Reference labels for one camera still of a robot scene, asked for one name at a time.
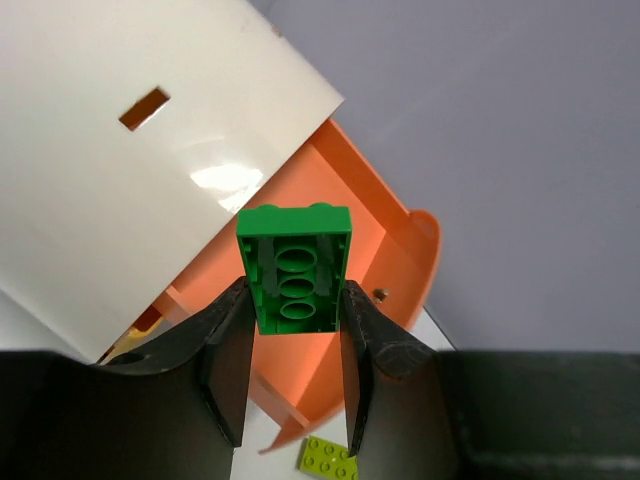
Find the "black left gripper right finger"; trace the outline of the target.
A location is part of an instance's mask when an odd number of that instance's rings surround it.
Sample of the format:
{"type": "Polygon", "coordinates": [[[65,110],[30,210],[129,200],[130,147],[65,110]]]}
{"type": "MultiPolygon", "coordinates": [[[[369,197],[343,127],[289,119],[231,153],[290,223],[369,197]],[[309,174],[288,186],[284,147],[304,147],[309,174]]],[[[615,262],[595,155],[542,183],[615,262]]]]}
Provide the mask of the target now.
{"type": "Polygon", "coordinates": [[[432,420],[434,350],[383,314],[349,280],[340,299],[340,344],[349,453],[383,438],[415,440],[432,420]]]}

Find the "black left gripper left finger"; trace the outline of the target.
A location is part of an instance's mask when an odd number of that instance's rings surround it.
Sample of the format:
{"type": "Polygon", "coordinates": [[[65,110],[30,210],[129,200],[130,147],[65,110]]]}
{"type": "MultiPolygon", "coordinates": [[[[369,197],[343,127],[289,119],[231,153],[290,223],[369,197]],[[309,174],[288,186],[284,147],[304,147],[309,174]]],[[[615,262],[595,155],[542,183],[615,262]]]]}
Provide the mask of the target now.
{"type": "Polygon", "coordinates": [[[123,373],[168,373],[190,364],[204,403],[228,442],[242,444],[255,331],[248,280],[158,337],[105,363],[123,373]]]}

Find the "orange drawer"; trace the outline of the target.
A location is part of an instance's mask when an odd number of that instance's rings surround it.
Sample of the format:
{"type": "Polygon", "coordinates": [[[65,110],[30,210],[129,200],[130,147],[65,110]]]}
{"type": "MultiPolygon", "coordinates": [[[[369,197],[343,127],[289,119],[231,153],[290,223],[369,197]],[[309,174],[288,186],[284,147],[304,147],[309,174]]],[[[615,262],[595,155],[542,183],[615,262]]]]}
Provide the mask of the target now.
{"type": "MultiPolygon", "coordinates": [[[[248,202],[256,208],[346,206],[352,238],[346,277],[373,297],[388,318],[409,329],[427,299],[441,252],[437,219],[410,210],[334,120],[325,121],[248,202]]],[[[231,219],[138,317],[150,329],[163,318],[177,324],[209,305],[243,275],[231,219]]],[[[251,400],[280,427],[264,453],[285,447],[344,409],[340,338],[336,334],[257,335],[251,400]]]]}

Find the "long green lego brick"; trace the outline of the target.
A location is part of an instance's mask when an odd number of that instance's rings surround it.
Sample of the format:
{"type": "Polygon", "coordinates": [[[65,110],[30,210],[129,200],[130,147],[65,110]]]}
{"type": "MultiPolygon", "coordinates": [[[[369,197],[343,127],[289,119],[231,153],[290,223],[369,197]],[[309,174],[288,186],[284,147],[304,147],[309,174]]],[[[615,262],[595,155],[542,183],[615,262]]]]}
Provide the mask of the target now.
{"type": "Polygon", "coordinates": [[[352,237],[346,206],[267,204],[237,214],[236,238],[259,333],[334,333],[352,237]]]}

